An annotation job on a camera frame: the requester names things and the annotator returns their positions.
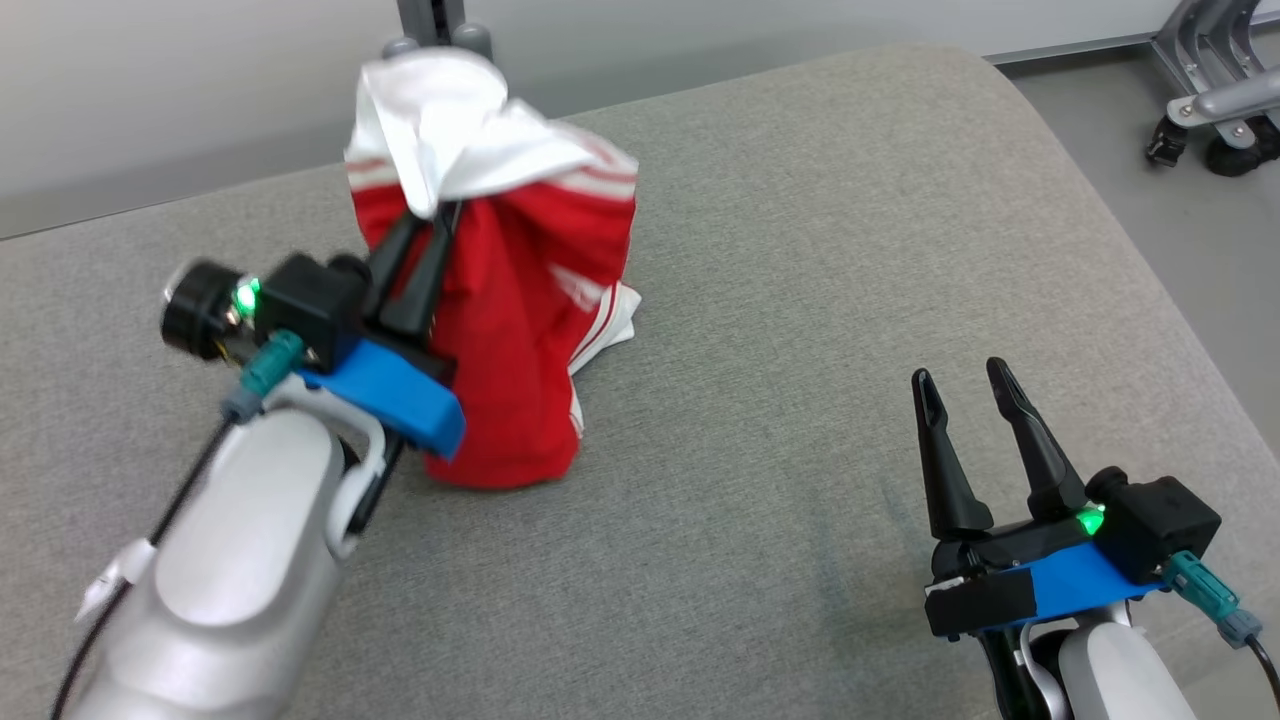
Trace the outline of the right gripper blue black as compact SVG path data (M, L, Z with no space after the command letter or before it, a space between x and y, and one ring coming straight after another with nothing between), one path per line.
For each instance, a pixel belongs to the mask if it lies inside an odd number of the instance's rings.
M937 541L933 582L925 588L931 633L955 641L1157 591L1157 583L1130 582L1100 550L1094 536L1103 516L1076 515L1088 505L1085 487L1010 365L989 357L986 372L998 411L1012 428L1029 486L1027 506L1037 521L993 528L948 437L948 414L936 383L927 369L916 369L911 391L922 482Z

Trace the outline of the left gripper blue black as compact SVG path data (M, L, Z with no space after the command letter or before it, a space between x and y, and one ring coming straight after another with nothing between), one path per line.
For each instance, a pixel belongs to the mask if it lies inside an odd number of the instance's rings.
M460 205L440 205L430 223L403 213L369 254L370 282L362 315L404 337L426 338L439 304L457 237ZM430 231L401 292L390 296L413 238ZM317 359L300 372L303 382L361 410L411 445L453 460L466 430L452 389L393 348L325 322L303 322L300 338Z

